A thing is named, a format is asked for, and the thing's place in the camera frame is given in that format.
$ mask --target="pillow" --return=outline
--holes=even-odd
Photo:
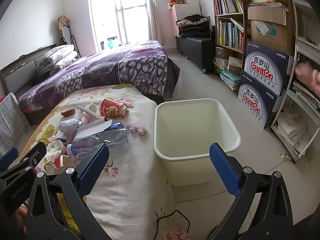
[[[58,47],[55,47],[53,49],[50,49],[47,53],[45,53],[42,57],[41,57],[41,61],[39,63],[39,65],[36,65],[36,68],[39,68],[40,65],[48,65],[48,57],[50,57],[53,53],[55,53],[56,51],[58,51],[59,49],[62,49],[64,47],[66,47],[68,45],[62,45],[62,46],[58,46]]]
[[[73,51],[70,54],[66,55],[62,60],[58,61],[56,64],[52,66],[51,73],[60,71],[70,65],[71,62],[78,56],[78,52]]]
[[[44,54],[42,62],[36,69],[37,74],[43,75],[44,73],[49,72],[54,64],[69,55],[74,49],[74,45],[62,45],[48,51]]]

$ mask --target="white plastic bin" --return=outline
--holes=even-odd
[[[212,143],[226,153],[239,148],[240,134],[214,99],[172,101],[156,108],[154,148],[173,186],[207,182],[217,174],[209,158]]]

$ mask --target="human hand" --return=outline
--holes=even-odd
[[[17,224],[19,229],[23,229],[24,233],[27,233],[26,229],[26,218],[27,218],[27,208],[22,205],[16,211]]]

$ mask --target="plastic bottle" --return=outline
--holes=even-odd
[[[110,154],[124,153],[131,150],[130,135],[127,129],[114,129],[96,135],[73,140],[67,146],[68,155],[75,156],[78,160],[95,154],[102,146],[109,147]]]

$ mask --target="pink foam piece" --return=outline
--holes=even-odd
[[[135,129],[135,128],[133,128],[133,127],[130,127],[130,128],[129,128],[129,132],[131,132],[131,133],[135,133],[135,132],[136,132],[136,129]]]
[[[139,135],[144,135],[146,132],[147,131],[145,129],[141,128],[141,127],[138,129],[138,134]]]

